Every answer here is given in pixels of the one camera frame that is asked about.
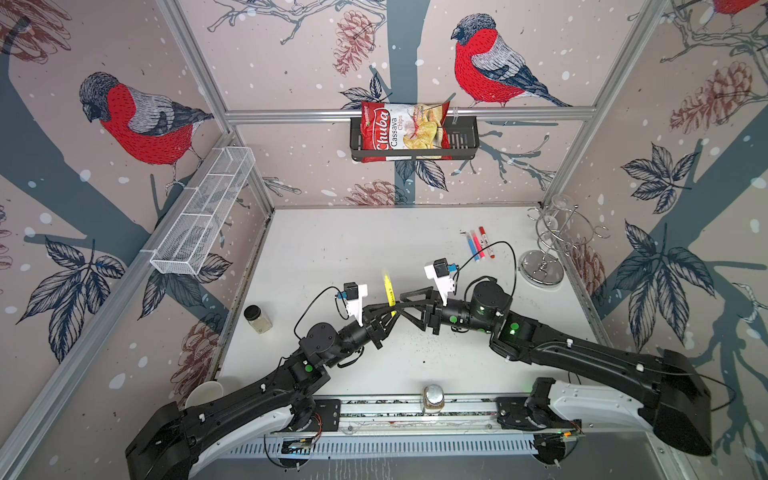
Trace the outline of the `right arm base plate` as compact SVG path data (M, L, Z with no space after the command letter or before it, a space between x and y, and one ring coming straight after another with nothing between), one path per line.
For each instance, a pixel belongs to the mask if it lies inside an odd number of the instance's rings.
M581 430L579 420L567 420L557 414L548 400L522 396L502 396L495 399L496 420L505 430L538 432L543 430Z

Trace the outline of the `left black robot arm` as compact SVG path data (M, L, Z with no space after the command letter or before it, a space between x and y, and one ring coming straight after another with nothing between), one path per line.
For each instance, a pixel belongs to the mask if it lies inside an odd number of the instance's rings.
M370 342L380 348L400 316L399 307L365 307L361 322L341 330L317 323L263 378L198 406L180 409L170 402L158 408L125 449L129 477L188 479L227 436L243 433L258 419L276 420L279 430L304 426L314 410L313 394L330 380L328 370Z

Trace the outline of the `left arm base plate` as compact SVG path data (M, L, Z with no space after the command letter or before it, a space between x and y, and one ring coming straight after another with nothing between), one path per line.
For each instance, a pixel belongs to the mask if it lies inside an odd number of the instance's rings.
M341 420L341 400L319 398L313 400L313 410L301 411L298 419L291 420L285 427L274 433L325 433L337 432Z

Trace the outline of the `yellow pen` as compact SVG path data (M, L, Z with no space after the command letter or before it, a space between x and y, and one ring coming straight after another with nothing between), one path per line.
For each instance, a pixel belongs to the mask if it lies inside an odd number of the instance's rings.
M390 307L394 307L396 305L396 296L394 293L391 278L388 273L384 273L383 280L384 280L384 286L385 286L388 305Z

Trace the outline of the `blue pen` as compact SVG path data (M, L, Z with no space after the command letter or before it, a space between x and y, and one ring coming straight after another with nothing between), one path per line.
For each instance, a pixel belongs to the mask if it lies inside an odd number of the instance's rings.
M478 248L476 246L476 242L474 241L472 234L470 232L463 232L463 234L465 236L465 239L466 239L466 241L467 241L467 243L469 245L469 248L471 250L471 253L472 253L471 260L479 261L479 258L478 258Z

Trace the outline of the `white marker pen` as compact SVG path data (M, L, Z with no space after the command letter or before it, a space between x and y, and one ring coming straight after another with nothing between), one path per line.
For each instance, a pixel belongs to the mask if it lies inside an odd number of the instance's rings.
M487 253L491 259L495 259L495 252L491 247L491 242L489 241L487 234L485 236L481 235L481 237L484 241L485 253Z

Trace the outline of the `pink pen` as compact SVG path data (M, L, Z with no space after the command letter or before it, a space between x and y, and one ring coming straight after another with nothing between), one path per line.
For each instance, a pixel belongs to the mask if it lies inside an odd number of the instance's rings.
M470 237L471 237L471 239L473 241L473 245L474 245L475 252L476 252L474 258L475 258L476 261L480 261L484 257L482 244L481 244L481 242L479 240L479 237L477 236L477 234L476 234L476 232L474 230L470 231Z

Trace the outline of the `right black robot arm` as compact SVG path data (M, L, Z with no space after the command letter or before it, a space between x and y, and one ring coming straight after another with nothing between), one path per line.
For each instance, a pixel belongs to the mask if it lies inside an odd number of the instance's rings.
M433 287L400 300L419 311L411 321L423 331L438 334L444 325L484 331L505 359L565 370L639 401L639 417L665 444L700 457L713 452L711 392L677 351L632 353L569 336L512 311L510 295L494 280L479 282L468 300L443 297Z

